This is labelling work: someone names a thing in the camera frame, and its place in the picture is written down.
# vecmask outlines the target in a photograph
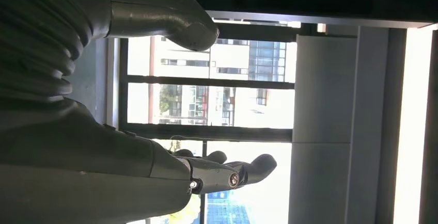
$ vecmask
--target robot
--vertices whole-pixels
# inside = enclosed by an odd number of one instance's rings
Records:
[[[266,178],[264,154],[223,164],[222,152],[169,154],[95,122],[66,98],[92,40],[163,35],[205,50],[218,36],[195,0],[0,0],[0,223],[122,224],[181,210],[191,194]]]

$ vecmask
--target glass pane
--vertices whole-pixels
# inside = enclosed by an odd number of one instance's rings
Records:
[[[130,38],[128,42],[128,74],[149,75],[151,37]]]
[[[295,91],[259,92],[255,88],[129,83],[128,122],[293,128]]]
[[[207,153],[217,150],[227,154],[227,162],[250,163],[267,153],[275,158],[277,168],[257,184],[207,194],[206,223],[288,223],[291,144],[209,141]]]
[[[195,156],[202,156],[202,141],[197,140],[155,140],[163,148],[176,152],[181,149],[192,151]],[[201,199],[192,195],[185,208],[177,213],[150,218],[151,224],[199,224]]]
[[[129,75],[277,81],[273,73],[286,66],[286,82],[295,81],[296,43],[218,39],[209,50],[189,51],[162,38],[129,39]],[[251,66],[271,68],[258,77]]]

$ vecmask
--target building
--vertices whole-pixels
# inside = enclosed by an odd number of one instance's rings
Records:
[[[218,39],[210,49],[194,52],[164,37],[131,40],[130,44],[137,43],[136,47],[143,49],[141,53],[129,50],[129,58],[133,58],[129,74],[294,81],[295,43]],[[145,55],[145,47],[150,47],[149,55]],[[135,96],[130,97],[130,106],[137,110],[128,110],[130,122],[291,128],[290,120],[283,121],[282,117],[293,114],[293,102],[287,106],[280,102],[293,99],[293,90],[157,84],[130,88],[134,89],[130,89],[130,96]]]

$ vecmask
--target white wall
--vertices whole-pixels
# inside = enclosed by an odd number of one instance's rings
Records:
[[[298,37],[290,223],[374,223],[387,39]]]

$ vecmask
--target tree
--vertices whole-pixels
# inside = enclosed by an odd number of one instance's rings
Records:
[[[177,95],[175,92],[178,90],[175,89],[177,86],[172,85],[163,85],[160,90],[160,115],[165,113],[170,108],[170,103],[175,102],[177,100]]]

